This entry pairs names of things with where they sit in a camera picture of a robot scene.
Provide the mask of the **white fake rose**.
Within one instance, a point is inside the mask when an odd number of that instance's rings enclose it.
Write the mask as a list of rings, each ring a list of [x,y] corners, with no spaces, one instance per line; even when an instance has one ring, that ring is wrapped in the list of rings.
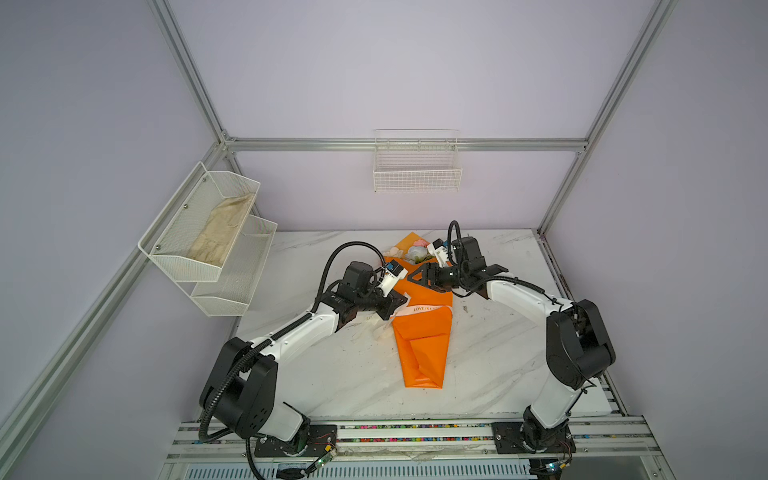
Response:
[[[405,254],[405,259],[414,265],[425,262],[431,258],[428,249],[423,246],[411,246]]]

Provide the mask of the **orange wrapping paper sheet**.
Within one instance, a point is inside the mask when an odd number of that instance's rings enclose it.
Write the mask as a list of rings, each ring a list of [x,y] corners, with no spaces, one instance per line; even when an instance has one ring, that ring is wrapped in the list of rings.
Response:
[[[449,293],[440,293],[403,279],[395,290],[411,298],[413,304],[451,305],[453,297]],[[407,342],[395,338],[404,385],[407,388],[440,389],[444,384],[450,338]]]

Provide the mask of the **cream fake rose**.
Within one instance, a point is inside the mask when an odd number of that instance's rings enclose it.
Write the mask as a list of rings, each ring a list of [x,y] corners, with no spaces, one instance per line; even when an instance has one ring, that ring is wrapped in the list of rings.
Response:
[[[403,251],[396,246],[390,248],[387,250],[384,255],[386,257],[393,257],[393,258],[401,258],[403,256]]]

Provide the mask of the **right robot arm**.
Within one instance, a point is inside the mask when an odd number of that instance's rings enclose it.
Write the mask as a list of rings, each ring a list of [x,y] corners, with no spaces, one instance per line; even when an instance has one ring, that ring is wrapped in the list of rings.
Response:
[[[498,264],[487,264],[471,236],[428,246],[435,262],[416,267],[407,280],[438,293],[477,294],[505,305],[545,326],[548,377],[537,398],[523,413],[515,443],[541,453],[566,437],[571,411],[592,381],[616,360],[597,305],[589,300],[556,297],[530,281],[512,276]]]

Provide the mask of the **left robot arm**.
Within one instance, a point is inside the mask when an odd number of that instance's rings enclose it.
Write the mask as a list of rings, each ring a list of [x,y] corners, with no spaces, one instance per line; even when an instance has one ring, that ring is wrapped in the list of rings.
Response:
[[[198,440],[212,443],[230,434],[242,439],[270,437],[303,449],[310,420],[295,407],[277,401],[280,367],[337,333],[360,312],[390,319],[408,302],[395,291],[406,276],[396,261],[379,269],[353,261],[340,280],[320,291],[307,311],[277,331],[250,341],[228,340],[199,398]]]

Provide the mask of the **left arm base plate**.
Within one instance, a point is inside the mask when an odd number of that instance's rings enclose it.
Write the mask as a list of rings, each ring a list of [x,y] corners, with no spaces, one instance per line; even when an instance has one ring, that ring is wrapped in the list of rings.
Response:
[[[337,438],[336,424],[305,420],[289,441],[257,437],[251,440],[251,451],[256,458],[319,457],[335,446]]]

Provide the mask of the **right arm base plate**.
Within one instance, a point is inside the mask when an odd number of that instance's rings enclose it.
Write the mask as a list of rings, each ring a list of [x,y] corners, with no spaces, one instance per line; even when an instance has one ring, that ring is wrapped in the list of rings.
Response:
[[[499,454],[570,454],[576,449],[568,421],[551,429],[535,421],[494,422],[491,429]]]

